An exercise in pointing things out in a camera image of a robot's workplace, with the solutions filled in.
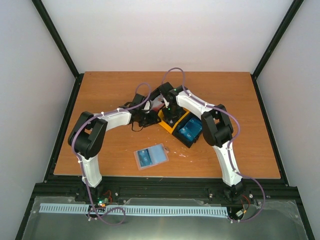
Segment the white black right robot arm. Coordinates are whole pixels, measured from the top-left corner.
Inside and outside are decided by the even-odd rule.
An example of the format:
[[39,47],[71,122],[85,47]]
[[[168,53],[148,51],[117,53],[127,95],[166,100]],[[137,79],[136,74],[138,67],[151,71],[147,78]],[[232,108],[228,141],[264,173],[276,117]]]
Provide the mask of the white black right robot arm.
[[160,125],[187,147],[203,135],[217,155],[226,185],[225,198],[237,198],[245,187],[233,151],[231,115],[225,106],[208,104],[184,86],[174,88],[169,82],[161,84],[159,91],[164,101],[158,113]]

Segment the black card bin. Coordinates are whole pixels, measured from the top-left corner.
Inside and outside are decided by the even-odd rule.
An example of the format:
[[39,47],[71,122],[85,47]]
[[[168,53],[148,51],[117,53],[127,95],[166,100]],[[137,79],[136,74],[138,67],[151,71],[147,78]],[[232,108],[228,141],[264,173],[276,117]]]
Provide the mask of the black card bin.
[[187,148],[190,148],[199,139],[202,131],[201,120],[193,113],[188,112],[173,129],[172,135]]
[[161,84],[150,94],[147,102],[143,105],[142,111],[145,113],[154,111],[158,114],[161,109],[167,108],[169,106],[167,96],[169,91],[173,89],[169,82]]

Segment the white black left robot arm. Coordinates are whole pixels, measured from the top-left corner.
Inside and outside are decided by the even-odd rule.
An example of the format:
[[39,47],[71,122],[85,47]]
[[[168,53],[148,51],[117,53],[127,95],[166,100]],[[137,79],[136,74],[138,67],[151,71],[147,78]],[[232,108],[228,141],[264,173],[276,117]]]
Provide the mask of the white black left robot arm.
[[68,137],[68,144],[78,158],[82,181],[88,186],[86,195],[92,201],[99,201],[104,195],[104,188],[99,185],[102,175],[98,153],[102,148],[105,133],[134,122],[143,128],[159,123],[158,113],[153,110],[153,101],[160,95],[157,91],[148,96],[137,93],[132,101],[115,110],[96,114],[84,111],[80,114]]

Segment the blue credit card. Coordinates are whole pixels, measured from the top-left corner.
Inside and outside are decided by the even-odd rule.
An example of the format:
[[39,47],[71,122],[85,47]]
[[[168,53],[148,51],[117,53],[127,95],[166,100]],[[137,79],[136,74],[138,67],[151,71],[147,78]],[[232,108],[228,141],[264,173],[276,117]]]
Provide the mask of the blue credit card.
[[147,148],[138,150],[137,157],[138,157],[139,165],[141,168],[151,166],[153,164],[149,150]]

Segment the yellow card bin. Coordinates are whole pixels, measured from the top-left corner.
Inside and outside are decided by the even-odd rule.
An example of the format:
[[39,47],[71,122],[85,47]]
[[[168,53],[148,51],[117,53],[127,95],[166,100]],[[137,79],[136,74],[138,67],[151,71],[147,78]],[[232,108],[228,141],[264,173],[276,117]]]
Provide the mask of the yellow card bin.
[[190,111],[183,107],[164,107],[158,112],[159,125],[168,133],[173,134],[178,125],[190,115]]

